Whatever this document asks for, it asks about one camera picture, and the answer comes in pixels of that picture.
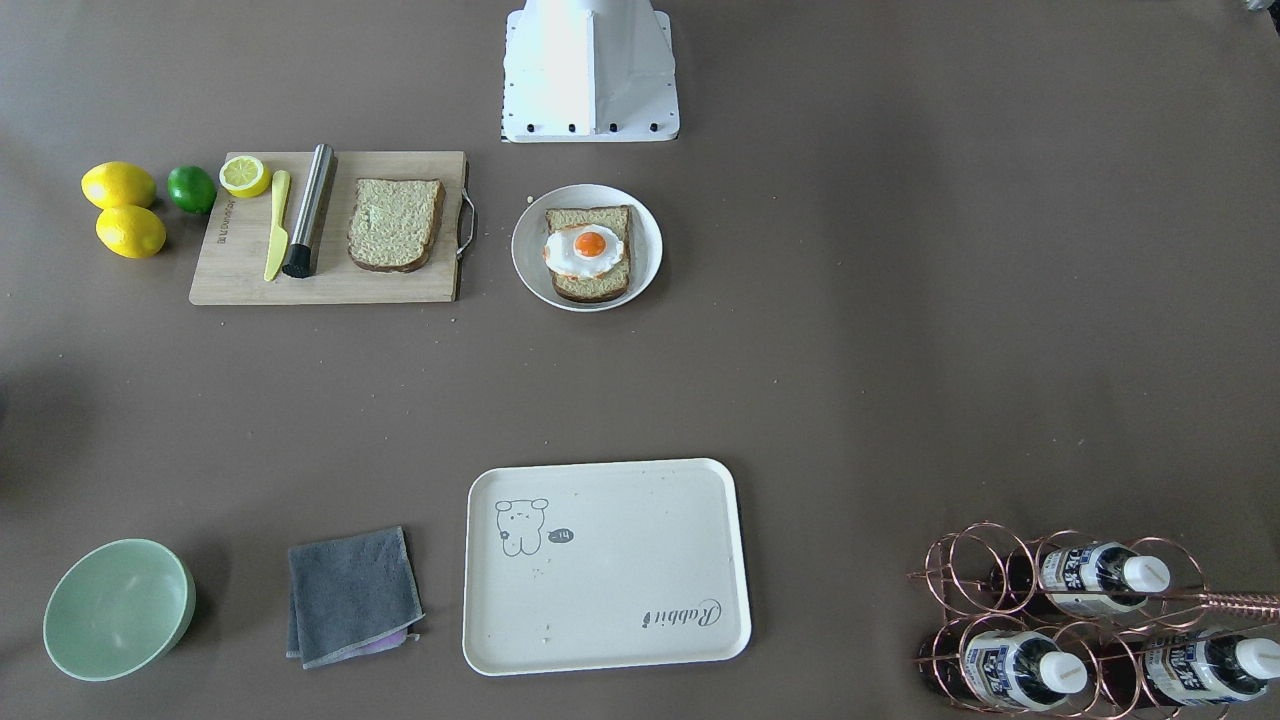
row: rectangular tray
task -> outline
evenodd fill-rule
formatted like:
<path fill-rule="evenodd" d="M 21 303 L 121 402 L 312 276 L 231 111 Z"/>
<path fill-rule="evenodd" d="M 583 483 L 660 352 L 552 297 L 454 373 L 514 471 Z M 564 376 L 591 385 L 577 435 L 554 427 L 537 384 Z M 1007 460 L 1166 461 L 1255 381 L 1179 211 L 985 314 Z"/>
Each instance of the rectangular tray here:
<path fill-rule="evenodd" d="M 709 459 L 489 470 L 462 606 L 484 675 L 733 657 L 751 635 L 733 477 Z"/>
<path fill-rule="evenodd" d="M 228 159 L 243 152 L 229 152 Z M 248 152 L 269 172 L 288 170 L 289 196 L 284 229 L 293 224 L 311 170 L 311 152 Z M 192 305 L 338 305 L 357 302 L 448 302 L 457 297 L 458 215 L 466 187 L 463 152 L 385 151 L 334 152 L 338 164 L 328 211 L 317 220 L 316 272 L 310 278 L 280 273 L 262 279 L 270 234 L 271 191 L 236 199 L 218 188 L 209 214 L 205 243 L 191 281 Z M 440 229 L 426 265 L 412 273 L 374 273 L 347 256 L 347 229 L 356 206 L 356 178 L 439 179 L 444 183 Z"/>

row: plastic bottle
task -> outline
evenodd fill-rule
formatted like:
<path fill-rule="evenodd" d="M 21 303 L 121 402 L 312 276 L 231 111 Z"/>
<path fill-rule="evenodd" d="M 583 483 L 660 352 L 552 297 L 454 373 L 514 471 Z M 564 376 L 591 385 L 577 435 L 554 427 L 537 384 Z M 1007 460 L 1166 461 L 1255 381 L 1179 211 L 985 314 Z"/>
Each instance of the plastic bottle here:
<path fill-rule="evenodd" d="M 933 656 L 955 657 L 919 665 L 931 691 L 997 710 L 1052 710 L 1088 684 L 1079 657 L 1029 630 L 988 630 L 970 637 L 964 648 L 947 633 L 937 650 L 932 638 L 920 647 L 919 657 Z"/>
<path fill-rule="evenodd" d="M 1112 700 L 1121 707 L 1179 707 L 1248 702 L 1267 692 L 1267 680 L 1280 678 L 1280 643 L 1266 638 L 1226 634 L 1222 629 L 1129 643 L 1138 667 L 1119 646 L 1098 651 Z M 1138 673 L 1151 694 L 1138 691 Z"/>
<path fill-rule="evenodd" d="M 1014 607 L 1036 585 L 1032 562 L 1014 555 L 1005 562 L 1009 577 L 997 565 L 988 579 L 989 588 L 1006 588 L 1000 606 Z M 1074 615 L 1106 618 L 1146 605 L 1140 593 L 1169 589 L 1169 566 L 1158 557 L 1138 555 L 1117 542 L 1092 542 L 1064 547 L 1041 557 L 1041 585 L 1046 591 L 1027 602 L 1028 614 L 1037 618 Z"/>

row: egg white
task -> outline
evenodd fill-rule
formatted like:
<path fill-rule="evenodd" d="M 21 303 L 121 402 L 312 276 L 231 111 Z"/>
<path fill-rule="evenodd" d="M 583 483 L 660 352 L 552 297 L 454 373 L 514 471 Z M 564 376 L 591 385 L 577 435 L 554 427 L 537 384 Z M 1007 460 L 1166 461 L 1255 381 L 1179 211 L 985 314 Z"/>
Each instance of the egg white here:
<path fill-rule="evenodd" d="M 577 252 L 573 247 L 573 241 L 585 232 L 600 233 L 600 237 L 604 238 L 604 252 L 600 252 L 595 258 L 588 258 Z M 547 260 L 548 268 L 562 275 L 571 278 L 599 278 L 622 261 L 622 251 L 623 243 L 617 233 L 604 225 L 585 224 L 553 232 L 543 247 L 543 258 Z"/>

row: mint green bowl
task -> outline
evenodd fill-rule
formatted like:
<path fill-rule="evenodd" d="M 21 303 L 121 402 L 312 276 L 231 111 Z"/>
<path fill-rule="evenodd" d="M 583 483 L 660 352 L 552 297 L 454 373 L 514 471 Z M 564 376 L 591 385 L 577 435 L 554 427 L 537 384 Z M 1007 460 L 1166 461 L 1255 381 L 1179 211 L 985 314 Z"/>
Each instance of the mint green bowl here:
<path fill-rule="evenodd" d="M 45 651 L 81 680 L 114 680 L 169 651 L 196 607 L 191 571 L 148 539 L 106 543 L 79 559 L 45 609 Z"/>

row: lemon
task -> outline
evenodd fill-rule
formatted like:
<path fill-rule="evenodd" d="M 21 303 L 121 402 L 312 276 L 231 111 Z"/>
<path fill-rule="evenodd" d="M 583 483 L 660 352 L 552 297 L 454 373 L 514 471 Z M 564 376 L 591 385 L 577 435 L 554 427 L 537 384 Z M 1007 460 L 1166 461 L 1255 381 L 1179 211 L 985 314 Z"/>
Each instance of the lemon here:
<path fill-rule="evenodd" d="M 81 191 L 104 210 L 120 205 L 148 208 L 156 199 L 156 181 L 132 163 L 111 160 L 84 173 Z"/>
<path fill-rule="evenodd" d="M 124 258 L 150 258 L 164 246 L 164 223 L 155 213 L 136 205 L 108 208 L 97 217 L 97 237 L 111 252 Z"/>
<path fill-rule="evenodd" d="M 256 197 L 271 184 L 271 174 L 266 172 L 266 165 L 252 155 L 237 155 L 221 170 L 218 170 L 218 179 L 236 197 Z"/>

